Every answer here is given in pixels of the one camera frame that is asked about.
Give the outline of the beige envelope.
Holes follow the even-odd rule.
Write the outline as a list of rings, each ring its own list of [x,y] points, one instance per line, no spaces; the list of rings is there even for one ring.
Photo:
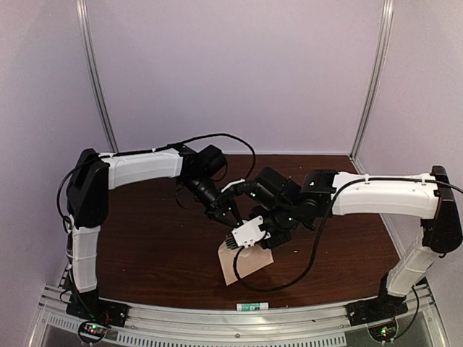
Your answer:
[[[218,259],[226,286],[237,282],[233,271],[233,261],[237,252],[238,249],[227,248],[225,242],[218,248]],[[240,253],[237,260],[237,270],[240,277],[245,278],[272,263],[273,253],[270,249],[253,246]]]

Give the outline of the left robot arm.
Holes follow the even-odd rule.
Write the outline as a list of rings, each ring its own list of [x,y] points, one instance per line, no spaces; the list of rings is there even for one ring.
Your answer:
[[[87,148],[80,153],[66,188],[68,214],[64,218],[71,228],[71,280],[81,294],[75,302],[80,314],[96,321],[104,313],[103,303],[89,292],[98,287],[98,236],[109,215],[109,192],[140,181],[176,179],[203,205],[209,219],[236,228],[242,225],[237,204],[213,180],[225,165],[224,154],[214,145],[199,152],[181,144],[126,153],[97,153]]]

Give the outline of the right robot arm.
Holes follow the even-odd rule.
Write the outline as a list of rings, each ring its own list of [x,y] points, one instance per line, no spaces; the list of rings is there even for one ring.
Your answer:
[[[386,319],[438,258],[462,245],[462,222],[444,168],[411,176],[369,176],[345,171],[314,170],[301,184],[264,168],[247,193],[258,206],[250,219],[253,235],[265,245],[302,224],[345,215],[380,215],[415,221],[413,235],[400,260],[384,275],[375,318]]]

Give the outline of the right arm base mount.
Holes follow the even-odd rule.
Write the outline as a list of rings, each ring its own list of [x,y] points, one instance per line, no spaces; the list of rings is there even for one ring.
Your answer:
[[[349,324],[357,326],[405,314],[408,312],[405,299],[405,296],[397,297],[382,293],[373,299],[349,303],[345,306]]]

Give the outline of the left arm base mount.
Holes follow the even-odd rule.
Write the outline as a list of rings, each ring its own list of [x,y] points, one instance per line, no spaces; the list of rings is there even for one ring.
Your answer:
[[[66,313],[92,322],[103,323],[110,327],[124,327],[129,311],[127,304],[103,300],[98,289],[80,293],[71,289],[71,296]]]

